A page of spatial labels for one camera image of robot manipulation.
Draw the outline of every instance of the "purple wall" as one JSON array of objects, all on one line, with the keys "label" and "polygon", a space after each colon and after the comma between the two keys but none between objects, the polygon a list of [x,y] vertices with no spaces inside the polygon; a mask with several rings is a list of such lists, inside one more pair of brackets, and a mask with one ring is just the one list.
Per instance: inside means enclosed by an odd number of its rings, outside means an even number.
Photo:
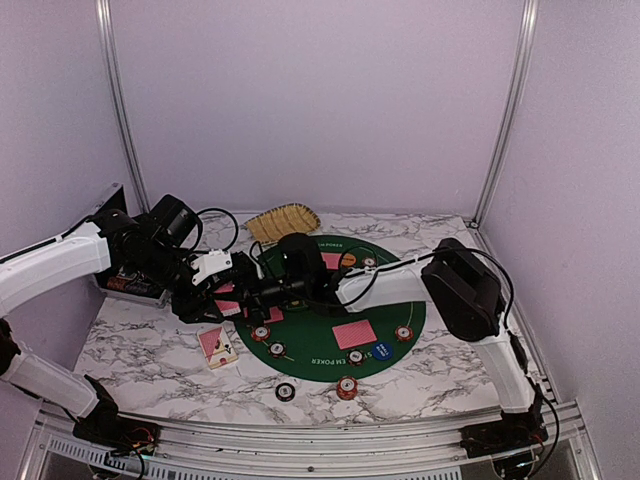
[{"label": "purple wall", "polygon": [[[128,179],[92,2],[2,0],[0,256],[61,232]],[[72,367],[102,299],[77,281],[9,315],[16,338]],[[0,385],[0,477],[15,477],[38,403]]]},{"label": "purple wall", "polygon": [[151,200],[470,215],[522,2],[114,2]]},{"label": "purple wall", "polygon": [[640,470],[638,45],[638,2],[542,2],[486,224],[611,480]]}]

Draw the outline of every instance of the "poker table mat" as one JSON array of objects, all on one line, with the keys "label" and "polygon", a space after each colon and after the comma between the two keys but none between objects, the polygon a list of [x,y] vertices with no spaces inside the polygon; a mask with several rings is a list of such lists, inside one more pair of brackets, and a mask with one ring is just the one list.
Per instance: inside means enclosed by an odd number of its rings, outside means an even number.
[{"label": "poker table mat", "polygon": [[[350,263],[355,261],[355,267],[363,266],[363,261],[371,262],[371,259],[375,259],[368,249],[375,251],[379,265],[399,260],[387,250],[363,240],[337,235],[318,235],[312,238],[318,242],[323,254],[334,254],[334,259],[335,254],[340,255],[350,249],[349,253],[352,257],[349,260]],[[368,249],[357,248],[357,246],[368,247]],[[268,262],[275,275],[283,273],[277,246],[265,251],[259,259],[261,262]],[[309,309],[284,311],[283,314],[284,320],[268,324],[271,335],[264,342],[251,338],[251,328],[238,326],[238,334],[247,348],[264,363],[286,375],[316,382],[336,382],[345,375],[354,378],[368,377],[400,361],[411,351],[420,337],[426,321],[426,304],[411,302],[376,307],[345,317],[325,317]],[[365,360],[362,365],[352,366],[347,362],[347,353],[352,349],[339,348],[332,328],[364,319],[369,320],[377,341],[354,347],[364,353]],[[410,341],[397,340],[395,331],[400,325],[409,325],[412,328],[414,336]],[[284,357],[273,358],[269,355],[268,347],[273,342],[285,344]],[[381,361],[373,357],[372,347],[378,342],[391,345],[393,349],[391,358]]]}]

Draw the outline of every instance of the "white marble tabletop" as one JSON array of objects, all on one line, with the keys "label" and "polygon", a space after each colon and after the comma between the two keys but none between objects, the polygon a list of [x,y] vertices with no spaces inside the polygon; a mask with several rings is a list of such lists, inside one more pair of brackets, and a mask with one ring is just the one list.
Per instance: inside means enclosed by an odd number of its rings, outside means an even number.
[{"label": "white marble tabletop", "polygon": [[[477,247],[459,217],[425,215],[320,214],[316,233],[367,240],[400,258],[424,253],[446,237]],[[231,223],[205,224],[201,246],[219,248],[232,235]],[[234,250],[247,250],[242,228]],[[495,407],[498,398],[479,358],[448,333],[435,306],[411,352],[391,368],[359,381],[355,400],[340,400],[335,385],[299,380],[262,363],[245,347],[230,322],[224,324],[239,359],[210,370],[197,332],[211,324],[181,323],[169,307],[159,310],[106,299],[78,359],[76,372],[98,379],[121,410],[206,422],[327,425],[394,422]],[[296,388],[280,402],[276,385]]]}]

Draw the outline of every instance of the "woven basket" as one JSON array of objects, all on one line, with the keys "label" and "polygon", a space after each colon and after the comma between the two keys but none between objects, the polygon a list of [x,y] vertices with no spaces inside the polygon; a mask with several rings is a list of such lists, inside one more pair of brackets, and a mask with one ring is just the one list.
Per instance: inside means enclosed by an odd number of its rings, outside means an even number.
[{"label": "woven basket", "polygon": [[307,206],[290,203],[253,217],[247,228],[263,245],[276,243],[290,233],[310,233],[320,227],[320,219]]}]

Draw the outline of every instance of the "round green mat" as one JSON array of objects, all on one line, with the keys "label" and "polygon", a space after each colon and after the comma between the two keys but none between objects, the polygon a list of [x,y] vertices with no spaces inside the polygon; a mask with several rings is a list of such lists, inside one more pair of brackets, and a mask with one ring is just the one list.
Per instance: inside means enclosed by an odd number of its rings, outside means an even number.
[{"label": "round green mat", "polygon": [[[347,248],[364,245],[378,255],[380,265],[395,262],[398,258],[390,252],[363,240],[337,235],[319,235],[313,237],[320,250],[327,254],[341,254]],[[356,259],[356,267],[362,266],[365,258],[372,258],[370,251],[355,248],[350,251]],[[264,253],[275,275],[283,273],[278,247],[272,247]],[[378,337],[378,342],[389,343],[393,347],[393,356],[389,360],[379,361],[373,358],[371,349],[376,342],[355,347],[364,352],[366,360],[360,366],[347,363],[347,350],[340,350],[333,335],[332,327],[345,323],[367,319]],[[266,342],[256,342],[251,338],[251,328],[238,325],[238,333],[247,348],[264,363],[279,372],[304,380],[316,382],[336,382],[345,375],[364,378],[381,372],[404,357],[415,345],[426,320],[424,302],[402,303],[393,306],[377,307],[365,312],[354,313],[346,317],[323,317],[308,309],[284,312],[284,320],[268,324],[271,336]],[[400,325],[410,325],[414,337],[409,342],[399,342],[395,330]],[[287,347],[283,358],[273,358],[267,348],[273,342],[282,342]]]}]

